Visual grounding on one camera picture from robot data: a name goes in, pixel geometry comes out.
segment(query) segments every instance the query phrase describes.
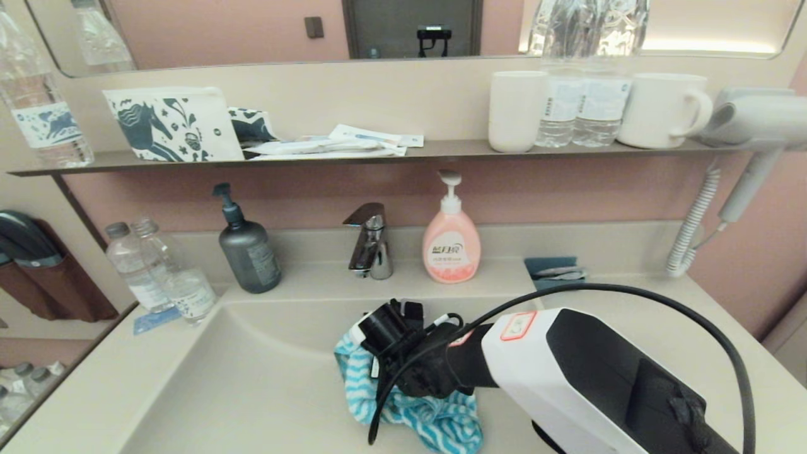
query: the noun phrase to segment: soap dispenser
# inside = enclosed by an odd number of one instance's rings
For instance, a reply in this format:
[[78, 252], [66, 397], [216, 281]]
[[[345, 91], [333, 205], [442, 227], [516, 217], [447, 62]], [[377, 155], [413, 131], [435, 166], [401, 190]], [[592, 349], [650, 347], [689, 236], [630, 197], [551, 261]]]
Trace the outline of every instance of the soap dispenser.
[[280, 266], [269, 245], [266, 229], [244, 219], [241, 207], [230, 196], [230, 183], [216, 185], [213, 195], [224, 199], [222, 212], [228, 226], [219, 235], [219, 244], [238, 284], [250, 293], [275, 288], [280, 283]]
[[448, 195], [423, 237], [423, 262], [432, 279], [457, 284], [476, 274], [482, 244], [474, 222], [462, 211], [462, 201], [454, 193], [462, 176], [452, 170], [438, 173], [448, 186]]

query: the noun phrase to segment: white cup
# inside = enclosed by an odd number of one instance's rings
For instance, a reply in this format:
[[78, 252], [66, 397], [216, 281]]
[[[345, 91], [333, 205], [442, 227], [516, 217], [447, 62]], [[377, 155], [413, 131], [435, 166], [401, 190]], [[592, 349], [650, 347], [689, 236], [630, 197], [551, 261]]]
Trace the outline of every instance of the white cup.
[[712, 116], [706, 82], [691, 74], [636, 74], [617, 139], [639, 148], [680, 147]]
[[501, 153], [526, 153], [535, 146], [549, 74], [504, 71], [493, 74], [487, 138]]

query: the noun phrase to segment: white sink basin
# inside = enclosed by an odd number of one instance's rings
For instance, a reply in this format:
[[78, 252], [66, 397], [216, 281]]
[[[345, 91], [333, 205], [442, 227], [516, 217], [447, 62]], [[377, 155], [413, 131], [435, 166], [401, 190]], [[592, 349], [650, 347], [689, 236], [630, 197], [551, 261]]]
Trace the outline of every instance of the white sink basin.
[[[430, 321], [445, 312], [471, 320], [504, 301], [423, 302]], [[382, 303], [223, 304], [204, 323], [199, 340], [123, 452], [429, 452], [410, 429], [386, 425], [369, 447], [367, 428], [353, 420], [345, 404], [332, 349], [364, 312]], [[525, 309], [531, 310], [529, 304], [519, 308]], [[508, 452], [512, 446], [552, 452], [503, 392], [481, 389], [477, 395], [486, 436], [483, 452]]]

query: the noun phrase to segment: pink wall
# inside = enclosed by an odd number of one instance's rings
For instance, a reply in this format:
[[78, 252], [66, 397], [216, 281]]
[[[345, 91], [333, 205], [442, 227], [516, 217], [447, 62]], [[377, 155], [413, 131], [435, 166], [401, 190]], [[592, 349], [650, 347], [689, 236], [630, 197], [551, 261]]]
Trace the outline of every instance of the pink wall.
[[487, 0], [482, 19], [482, 55], [517, 55], [524, 0]]
[[90, 340], [0, 338], [0, 367], [27, 361], [36, 367], [61, 361], [70, 365], [90, 346]]
[[[349, 59], [340, 0], [111, 3], [141, 69]], [[524, 0], [485, 2], [482, 55], [518, 53], [523, 8]], [[308, 16], [322, 17], [324, 38], [307, 37]]]
[[[722, 201], [746, 157], [725, 158]], [[459, 162], [464, 208], [480, 224], [682, 219], [709, 157]], [[438, 164], [218, 169], [69, 177], [99, 227], [154, 216], [166, 230], [223, 228], [209, 196], [229, 181], [250, 219], [270, 229], [336, 228], [359, 204], [383, 202], [393, 225], [425, 225], [444, 191]], [[739, 224], [699, 255], [693, 277], [750, 332], [765, 334], [805, 286], [807, 155], [789, 154]], [[771, 229], [781, 241], [771, 242]]]

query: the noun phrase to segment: red label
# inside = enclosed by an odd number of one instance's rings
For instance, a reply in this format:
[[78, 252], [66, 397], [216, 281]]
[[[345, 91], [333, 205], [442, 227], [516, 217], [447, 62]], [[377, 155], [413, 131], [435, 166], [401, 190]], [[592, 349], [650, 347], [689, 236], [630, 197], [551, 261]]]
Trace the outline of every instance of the red label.
[[505, 342], [523, 338], [529, 332], [529, 328], [533, 325], [537, 316], [538, 311], [513, 315], [499, 338]]

